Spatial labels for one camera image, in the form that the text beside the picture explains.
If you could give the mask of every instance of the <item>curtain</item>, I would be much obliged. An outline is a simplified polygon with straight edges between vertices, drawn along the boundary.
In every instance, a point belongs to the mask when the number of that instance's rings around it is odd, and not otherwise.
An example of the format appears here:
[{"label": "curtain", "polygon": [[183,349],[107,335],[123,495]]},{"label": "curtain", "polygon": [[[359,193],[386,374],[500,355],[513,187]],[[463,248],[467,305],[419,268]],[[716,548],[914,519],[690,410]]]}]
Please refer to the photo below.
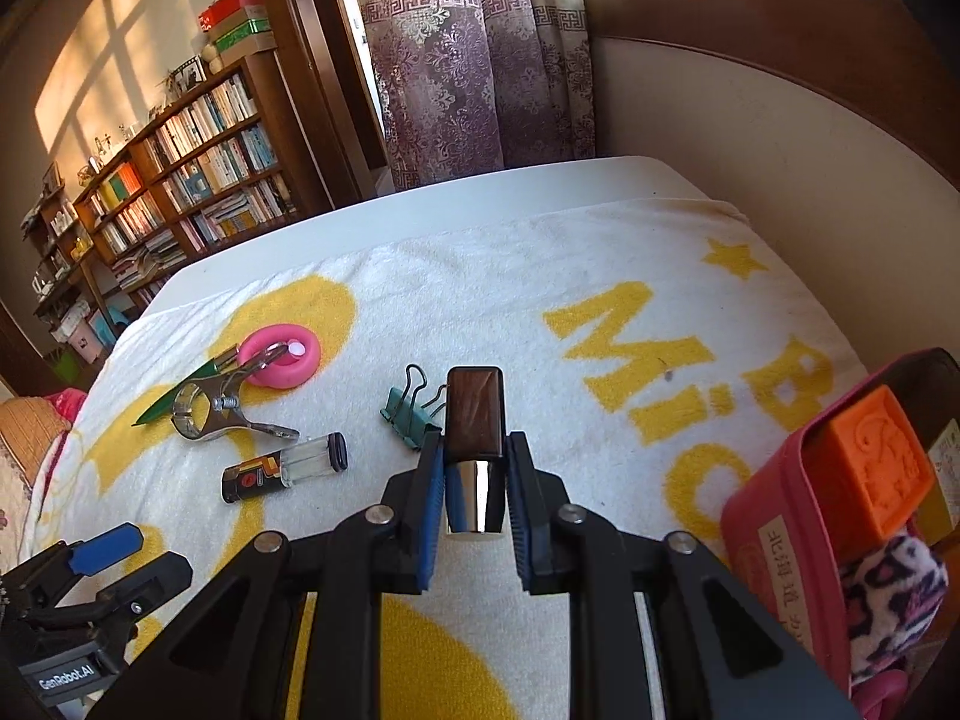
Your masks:
[{"label": "curtain", "polygon": [[594,156],[584,0],[359,0],[397,189]]}]

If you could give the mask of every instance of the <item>white tabletop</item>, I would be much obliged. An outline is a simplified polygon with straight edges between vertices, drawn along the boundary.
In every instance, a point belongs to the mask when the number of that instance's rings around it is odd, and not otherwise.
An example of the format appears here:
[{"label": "white tabletop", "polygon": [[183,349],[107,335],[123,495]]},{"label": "white tabletop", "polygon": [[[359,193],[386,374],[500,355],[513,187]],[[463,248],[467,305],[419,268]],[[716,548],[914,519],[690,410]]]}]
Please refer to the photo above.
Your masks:
[{"label": "white tabletop", "polygon": [[175,274],[144,316],[376,245],[650,197],[707,199],[672,167],[650,157],[519,167],[399,191],[299,221],[200,260]]}]

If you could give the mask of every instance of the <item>yellow star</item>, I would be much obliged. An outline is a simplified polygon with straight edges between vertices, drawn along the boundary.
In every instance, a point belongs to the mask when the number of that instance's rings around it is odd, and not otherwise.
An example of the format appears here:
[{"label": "yellow star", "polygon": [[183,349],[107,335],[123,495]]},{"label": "yellow star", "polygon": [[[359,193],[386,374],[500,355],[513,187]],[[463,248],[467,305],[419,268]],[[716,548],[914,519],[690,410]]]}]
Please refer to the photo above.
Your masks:
[{"label": "yellow star", "polygon": [[746,281],[754,271],[769,271],[767,266],[757,262],[750,255],[750,247],[746,244],[725,245],[719,241],[707,238],[712,250],[701,262],[708,265],[717,265],[725,268],[734,276]]}]

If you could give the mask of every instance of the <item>row of books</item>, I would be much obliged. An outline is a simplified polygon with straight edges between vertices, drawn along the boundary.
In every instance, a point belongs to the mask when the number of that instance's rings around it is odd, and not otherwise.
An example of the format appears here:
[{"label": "row of books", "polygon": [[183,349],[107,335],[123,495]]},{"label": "row of books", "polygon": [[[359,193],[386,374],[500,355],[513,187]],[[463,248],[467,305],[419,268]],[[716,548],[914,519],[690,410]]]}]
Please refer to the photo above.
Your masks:
[{"label": "row of books", "polygon": [[198,202],[277,163],[266,131],[259,124],[210,146],[163,181],[174,207],[184,213]]},{"label": "row of books", "polygon": [[102,218],[128,197],[143,188],[143,182],[130,162],[117,167],[90,196],[90,205],[97,218]]},{"label": "row of books", "polygon": [[203,251],[224,238],[281,217],[289,210],[289,196],[279,175],[264,178],[181,220],[181,227],[194,250]]},{"label": "row of books", "polygon": [[163,285],[168,281],[170,281],[170,276],[160,276],[159,279],[151,281],[150,284],[146,285],[145,287],[135,290],[133,294],[140,298],[144,303],[149,304],[151,300],[160,294],[160,290],[163,289]]},{"label": "row of books", "polygon": [[164,230],[112,266],[113,275],[122,289],[150,278],[158,272],[171,269],[186,259],[184,250],[176,242],[172,230]]},{"label": "row of books", "polygon": [[167,119],[147,138],[147,153],[159,172],[253,114],[253,97],[243,76],[234,74]]},{"label": "row of books", "polygon": [[147,238],[163,224],[163,215],[152,195],[146,191],[112,221],[101,228],[107,246],[114,254],[126,251],[138,241]]}]

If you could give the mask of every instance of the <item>teal binder clip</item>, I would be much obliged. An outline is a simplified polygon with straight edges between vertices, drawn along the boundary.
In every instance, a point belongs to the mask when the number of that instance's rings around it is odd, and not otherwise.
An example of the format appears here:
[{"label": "teal binder clip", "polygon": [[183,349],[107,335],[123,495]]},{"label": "teal binder clip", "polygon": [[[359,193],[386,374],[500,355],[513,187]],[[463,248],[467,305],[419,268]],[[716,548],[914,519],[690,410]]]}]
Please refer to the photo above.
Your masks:
[{"label": "teal binder clip", "polygon": [[[410,373],[412,370],[416,370],[424,382],[417,385],[413,392],[410,392],[410,386],[413,384],[413,377]],[[440,400],[440,395],[446,389],[446,384],[438,387],[437,394],[433,398],[424,405],[418,406],[416,405],[416,396],[422,389],[426,388],[426,385],[424,369],[411,362],[410,365],[407,365],[407,386],[403,388],[402,392],[398,386],[392,386],[390,396],[387,398],[387,407],[380,409],[382,418],[390,422],[394,430],[397,431],[397,435],[411,449],[420,449],[424,445],[424,433],[426,433],[427,425],[443,427],[443,425],[435,423],[433,418],[443,410],[446,403],[440,403],[432,412],[428,412],[427,408]]]}]

